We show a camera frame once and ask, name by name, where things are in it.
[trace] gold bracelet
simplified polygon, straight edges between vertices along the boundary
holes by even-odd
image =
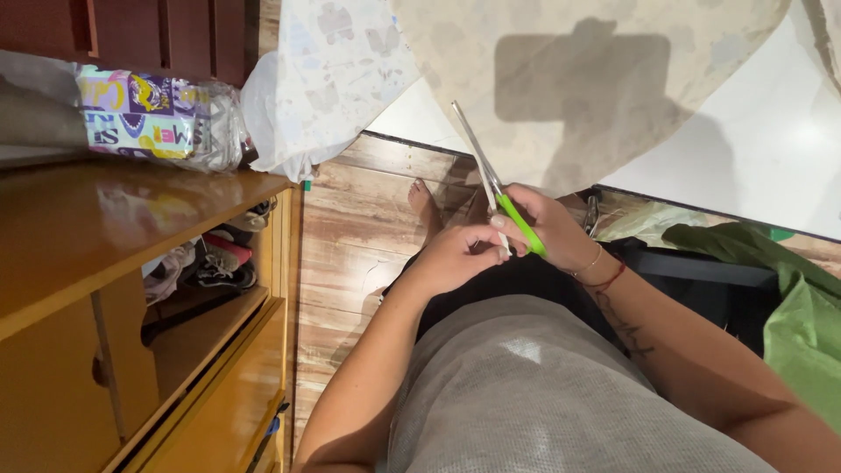
[[[599,258],[601,258],[601,253],[602,253],[603,251],[604,251],[604,248],[603,248],[601,245],[599,245],[599,254],[595,255],[595,259],[593,260],[593,263],[590,263],[590,264],[588,264],[587,266],[585,266],[585,267],[584,267],[584,269],[579,269],[578,271],[575,271],[574,273],[570,273],[569,275],[570,275],[570,276],[572,276],[573,278],[576,278],[576,277],[578,277],[578,275],[579,275],[579,274],[581,274],[581,273],[583,273],[584,271],[586,271],[586,270],[588,270],[588,269],[592,268],[592,267],[593,267],[593,265],[595,265],[595,264],[596,264],[596,262],[598,262],[598,261],[599,261]]]

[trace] scissor blade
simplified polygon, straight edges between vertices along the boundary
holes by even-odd
[[[473,143],[473,149],[476,150],[476,157],[479,159],[479,166],[484,168],[484,174],[488,178],[488,184],[495,193],[502,194],[500,178],[496,176],[494,169],[490,166],[490,162],[488,161],[488,158],[484,155],[482,146],[479,145],[479,140],[476,139],[476,135],[473,133],[473,129],[470,128],[470,124],[468,123],[467,117],[464,116],[462,108],[458,106],[458,102],[455,100],[452,101],[452,109],[456,111],[458,121],[462,122],[464,132],[467,133],[470,142]]]

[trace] forearm tattoo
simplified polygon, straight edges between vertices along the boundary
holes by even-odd
[[[640,345],[640,342],[637,339],[637,332],[643,328],[643,326],[631,325],[628,322],[623,321],[619,315],[616,314],[616,311],[613,310],[613,306],[611,306],[611,297],[609,295],[601,291],[593,291],[591,294],[593,294],[596,305],[599,306],[601,312],[605,314],[607,321],[622,338],[622,341],[625,343],[625,346],[631,355],[637,355],[638,357],[644,359],[649,353],[654,351],[654,347],[643,347]]]

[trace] green cloth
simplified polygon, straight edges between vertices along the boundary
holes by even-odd
[[[765,323],[765,362],[841,433],[841,280],[741,223],[678,224],[663,239],[726,263],[777,272],[783,302]]]

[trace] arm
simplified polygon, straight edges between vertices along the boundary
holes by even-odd
[[[535,217],[547,260],[563,271],[578,271],[582,284],[594,286],[588,292],[666,399],[782,473],[841,471],[841,439],[762,359],[630,269],[604,284],[621,264],[606,252],[597,258],[597,243],[563,205],[522,186],[506,193]],[[510,219],[495,216],[491,225],[526,241]]]
[[[395,397],[426,303],[508,258],[501,247],[471,256],[469,248],[477,240],[500,244],[489,226],[451,228],[397,280],[316,402],[295,455],[294,473],[374,470],[388,441]]]

